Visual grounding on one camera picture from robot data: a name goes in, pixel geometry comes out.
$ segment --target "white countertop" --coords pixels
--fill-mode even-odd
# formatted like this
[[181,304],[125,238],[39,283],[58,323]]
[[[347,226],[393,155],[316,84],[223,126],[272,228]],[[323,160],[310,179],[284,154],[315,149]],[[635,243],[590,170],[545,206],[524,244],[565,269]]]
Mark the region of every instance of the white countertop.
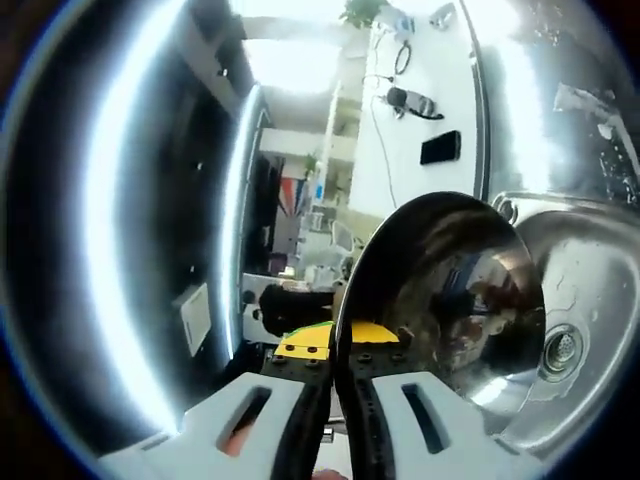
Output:
[[[434,0],[432,3],[429,11],[444,2]],[[456,191],[473,195],[477,162],[476,99],[470,47],[458,15],[459,12],[444,32],[429,24],[428,15],[415,17],[416,33],[410,41],[411,63],[407,71],[396,78],[396,86],[434,100],[436,112],[442,113],[444,120],[424,120],[413,115],[396,120],[391,107],[378,98],[372,101],[374,95],[385,94],[391,84],[375,77],[365,79],[350,209],[385,218],[395,207],[425,193]],[[390,76],[400,44],[392,34],[386,34],[378,44],[376,62],[373,48],[380,35],[372,30],[366,72]],[[372,109],[387,151],[391,186],[397,201],[395,207]],[[460,159],[420,165],[422,142],[450,130],[461,132]]]

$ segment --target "black phone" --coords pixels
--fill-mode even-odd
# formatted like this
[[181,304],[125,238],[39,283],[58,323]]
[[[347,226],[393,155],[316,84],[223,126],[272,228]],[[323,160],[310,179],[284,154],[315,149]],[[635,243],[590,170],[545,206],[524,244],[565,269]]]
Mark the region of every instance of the black phone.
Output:
[[458,160],[460,158],[460,141],[460,131],[451,130],[422,142],[420,165]]

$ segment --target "sink basin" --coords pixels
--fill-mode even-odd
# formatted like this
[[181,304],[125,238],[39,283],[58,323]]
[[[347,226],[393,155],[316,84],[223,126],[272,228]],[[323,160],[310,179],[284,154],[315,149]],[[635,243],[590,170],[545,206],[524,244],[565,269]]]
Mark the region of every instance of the sink basin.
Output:
[[637,342],[640,221],[582,200],[501,194],[542,280],[545,350],[506,440],[555,463],[611,398]]

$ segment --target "metal bowl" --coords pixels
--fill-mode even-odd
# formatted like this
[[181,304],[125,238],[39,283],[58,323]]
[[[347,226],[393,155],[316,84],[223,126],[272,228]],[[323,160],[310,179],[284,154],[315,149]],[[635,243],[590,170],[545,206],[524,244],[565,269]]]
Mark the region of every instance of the metal bowl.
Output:
[[356,319],[410,338],[415,370],[480,407],[488,434],[524,404],[544,345],[542,289],[527,248],[494,209],[458,193],[416,198],[376,231],[345,292],[338,361]]

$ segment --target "desk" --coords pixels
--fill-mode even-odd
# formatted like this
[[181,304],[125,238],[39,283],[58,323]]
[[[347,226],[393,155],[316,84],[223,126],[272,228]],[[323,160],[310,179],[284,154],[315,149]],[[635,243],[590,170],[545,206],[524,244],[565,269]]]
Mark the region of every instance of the desk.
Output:
[[[405,115],[396,120],[391,107],[377,98],[372,100],[373,96],[386,93],[391,84],[384,79],[366,77],[349,196],[349,208],[352,210],[380,218],[386,218],[395,210],[384,153],[372,114],[387,151],[396,207],[429,192],[474,194],[477,113],[470,45],[468,34],[463,31],[466,27],[461,21],[462,12],[456,12],[447,31],[438,31],[429,24],[428,14],[443,3],[441,0],[423,2],[428,10],[414,17],[416,33],[410,42],[413,49],[411,63],[407,71],[396,78],[396,85],[433,99],[437,111],[445,119],[430,121]],[[376,62],[373,49],[380,35],[380,32],[372,30],[366,72],[368,75],[393,75],[400,45],[391,34],[386,34],[378,44]],[[460,159],[420,165],[422,142],[449,130],[459,130],[462,134]]]

